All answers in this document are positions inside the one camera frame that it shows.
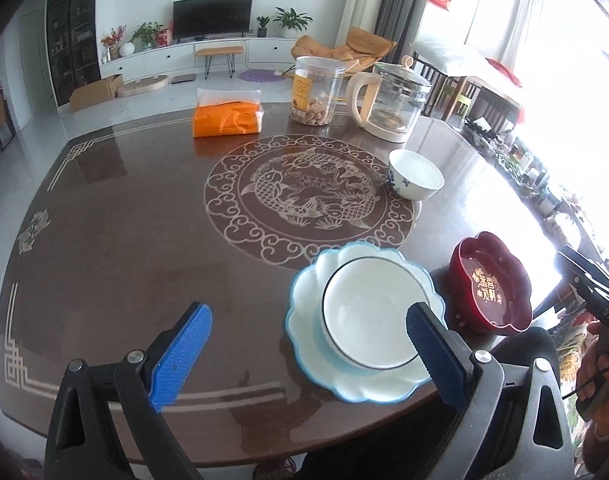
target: brown bench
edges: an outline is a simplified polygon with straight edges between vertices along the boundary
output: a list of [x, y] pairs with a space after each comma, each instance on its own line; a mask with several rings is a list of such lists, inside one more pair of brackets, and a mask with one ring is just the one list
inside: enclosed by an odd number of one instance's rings
[[211, 61], [214, 56], [226, 56], [226, 64], [229, 68], [229, 77], [235, 72], [235, 55], [244, 54], [242, 46], [221, 46], [220, 48], [203, 48], [196, 51], [196, 57], [204, 56], [204, 79], [209, 77]]

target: plastic jar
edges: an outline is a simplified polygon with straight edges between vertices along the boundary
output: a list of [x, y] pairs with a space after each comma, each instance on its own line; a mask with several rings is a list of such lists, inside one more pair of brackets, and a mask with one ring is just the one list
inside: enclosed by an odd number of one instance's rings
[[337, 59], [299, 57], [296, 60], [290, 117], [311, 126], [329, 124], [346, 70], [347, 65]]

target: hand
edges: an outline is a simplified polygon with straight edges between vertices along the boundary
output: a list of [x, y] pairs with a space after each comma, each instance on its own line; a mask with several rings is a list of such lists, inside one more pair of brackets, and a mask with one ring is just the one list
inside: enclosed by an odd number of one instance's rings
[[[599, 321], [595, 321], [590, 323], [587, 327], [587, 330], [591, 334], [598, 334], [601, 323]], [[601, 355], [598, 357], [595, 346], [597, 345], [597, 340], [593, 341], [588, 349], [585, 356], [582, 358], [582, 364], [577, 371], [577, 378], [575, 379], [575, 387], [577, 388], [581, 384], [584, 384], [591, 377], [593, 377], [598, 370], [604, 370], [609, 367], [609, 356]], [[609, 381], [609, 371], [604, 373], [604, 378]], [[593, 397], [595, 394], [595, 383], [591, 382], [587, 384], [584, 388], [582, 388], [577, 393], [577, 398], [579, 400], [585, 400], [589, 397]], [[609, 434], [609, 396], [606, 397], [606, 400], [600, 406], [600, 408], [595, 412], [593, 416], [593, 421], [596, 424], [595, 431], [598, 436], [606, 436]]]

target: kettle lid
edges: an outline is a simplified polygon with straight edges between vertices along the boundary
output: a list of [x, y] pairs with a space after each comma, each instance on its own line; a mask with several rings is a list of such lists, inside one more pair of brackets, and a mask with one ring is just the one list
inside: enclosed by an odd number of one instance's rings
[[433, 87], [431, 81], [402, 65], [381, 62], [374, 65], [374, 70], [387, 81], [399, 86], [408, 87], [416, 92], [429, 93]]

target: flower-shaped red dish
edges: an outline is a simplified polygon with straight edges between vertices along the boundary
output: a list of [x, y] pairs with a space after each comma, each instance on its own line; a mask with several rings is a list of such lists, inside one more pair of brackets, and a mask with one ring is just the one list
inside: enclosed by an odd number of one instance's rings
[[531, 280], [497, 236], [482, 231], [462, 240], [451, 256], [449, 274], [461, 323], [499, 335], [529, 328]]

